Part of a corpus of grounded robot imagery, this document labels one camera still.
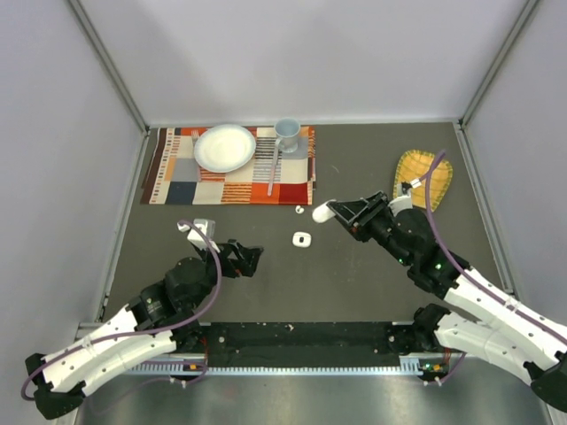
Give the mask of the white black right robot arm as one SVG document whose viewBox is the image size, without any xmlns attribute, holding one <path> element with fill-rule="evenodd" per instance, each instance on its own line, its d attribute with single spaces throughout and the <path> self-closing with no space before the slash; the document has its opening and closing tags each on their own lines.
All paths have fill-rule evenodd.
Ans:
<svg viewBox="0 0 567 425">
<path fill-rule="evenodd" d="M 357 241 L 376 241 L 407 269 L 420 289 L 472 315 L 455 312 L 418 323 L 416 344 L 439 345 L 469 353 L 513 374 L 545 403 L 566 409 L 566 327 L 506 294 L 444 247 L 424 212 L 407 196 L 389 200 L 383 192 L 369 198 L 327 204 Z"/>
</svg>

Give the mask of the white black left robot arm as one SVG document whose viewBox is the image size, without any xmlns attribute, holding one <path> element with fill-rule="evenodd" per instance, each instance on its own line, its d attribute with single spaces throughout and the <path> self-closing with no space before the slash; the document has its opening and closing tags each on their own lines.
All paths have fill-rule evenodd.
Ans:
<svg viewBox="0 0 567 425">
<path fill-rule="evenodd" d="M 59 352 L 29 356 L 26 368 L 37 410 L 55 420 L 132 367 L 195 349 L 202 337 L 201 303 L 218 295 L 223 278 L 253 276 L 263 252 L 234 239 L 212 250 L 197 249 L 196 256 L 178 260 L 91 333 Z"/>
</svg>

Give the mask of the white earbud charging case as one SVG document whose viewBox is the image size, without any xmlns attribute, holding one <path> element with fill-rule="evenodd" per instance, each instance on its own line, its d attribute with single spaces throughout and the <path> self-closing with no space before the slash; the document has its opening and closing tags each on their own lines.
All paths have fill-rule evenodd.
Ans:
<svg viewBox="0 0 567 425">
<path fill-rule="evenodd" d="M 292 244 L 299 248 L 308 248 L 312 243 L 312 236 L 307 232 L 298 231 L 292 236 Z"/>
</svg>

